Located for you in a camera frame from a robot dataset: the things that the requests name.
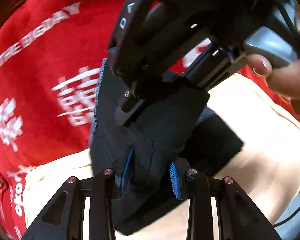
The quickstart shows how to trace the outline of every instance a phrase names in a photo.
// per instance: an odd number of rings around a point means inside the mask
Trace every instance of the black fabric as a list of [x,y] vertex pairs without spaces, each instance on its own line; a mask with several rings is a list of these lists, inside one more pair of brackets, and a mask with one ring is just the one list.
[[[176,79],[174,74],[169,75],[168,79]],[[203,111],[207,93],[191,88],[181,88],[166,100],[148,106],[129,128],[119,127],[114,111],[125,89],[106,66],[90,153],[96,174],[110,167],[130,145],[135,147],[134,171],[126,196],[112,202],[115,228],[129,235],[181,203],[173,195],[168,173],[176,155],[212,176],[240,151],[242,142],[218,116]]]

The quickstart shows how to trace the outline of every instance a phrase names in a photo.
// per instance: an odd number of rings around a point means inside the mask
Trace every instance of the beige shorts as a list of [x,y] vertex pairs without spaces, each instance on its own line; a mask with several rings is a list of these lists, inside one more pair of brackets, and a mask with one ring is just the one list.
[[[209,93],[208,107],[244,142],[240,153],[215,178],[232,176],[275,223],[300,190],[300,123],[240,74]],[[39,166],[26,176],[23,205],[27,228],[69,176],[92,176],[89,149]],[[118,233],[117,239],[184,240],[188,207],[189,202],[185,202],[132,236]],[[84,236],[87,237],[86,223]]]

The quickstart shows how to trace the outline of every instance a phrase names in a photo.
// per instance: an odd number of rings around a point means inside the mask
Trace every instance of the black cable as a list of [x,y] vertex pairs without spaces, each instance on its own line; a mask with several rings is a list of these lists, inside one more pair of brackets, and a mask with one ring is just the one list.
[[293,33],[293,35],[295,35],[296,38],[300,39],[300,35],[297,31],[297,29],[295,28],[294,23],[291,21],[285,7],[284,4],[282,2],[282,0],[275,0],[277,7],[280,11],[280,13],[282,14],[283,19],[285,20],[288,28],[290,29],[290,31]]
[[298,214],[298,212],[300,211],[300,207],[298,207],[298,209],[291,215],[289,216],[288,218],[286,218],[285,220],[275,224],[273,227],[276,228],[278,226],[281,226],[283,225],[284,223],[288,222],[289,220],[291,220],[296,214]]

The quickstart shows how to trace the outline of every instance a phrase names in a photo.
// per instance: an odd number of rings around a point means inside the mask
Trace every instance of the bolt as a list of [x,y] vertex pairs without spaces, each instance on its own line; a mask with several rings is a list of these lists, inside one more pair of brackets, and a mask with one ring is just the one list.
[[187,173],[188,173],[189,175],[191,175],[191,176],[194,176],[194,175],[197,174],[197,171],[196,171],[195,169],[189,169],[189,170],[187,171]]
[[68,183],[74,183],[77,180],[77,178],[75,176],[71,176],[67,179]]
[[103,171],[103,174],[109,176],[109,175],[112,174],[112,172],[113,172],[113,170],[111,170],[111,169],[105,169],[105,170]]
[[234,179],[232,179],[231,177],[225,177],[225,182],[227,184],[232,184],[234,182]]

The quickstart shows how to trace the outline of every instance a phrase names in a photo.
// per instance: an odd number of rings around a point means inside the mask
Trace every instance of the gray grip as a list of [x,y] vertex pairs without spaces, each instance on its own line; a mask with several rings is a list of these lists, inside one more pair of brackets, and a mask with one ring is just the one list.
[[261,27],[243,43],[248,54],[260,54],[266,57],[272,67],[284,67],[298,59],[297,53],[277,33],[267,27]]

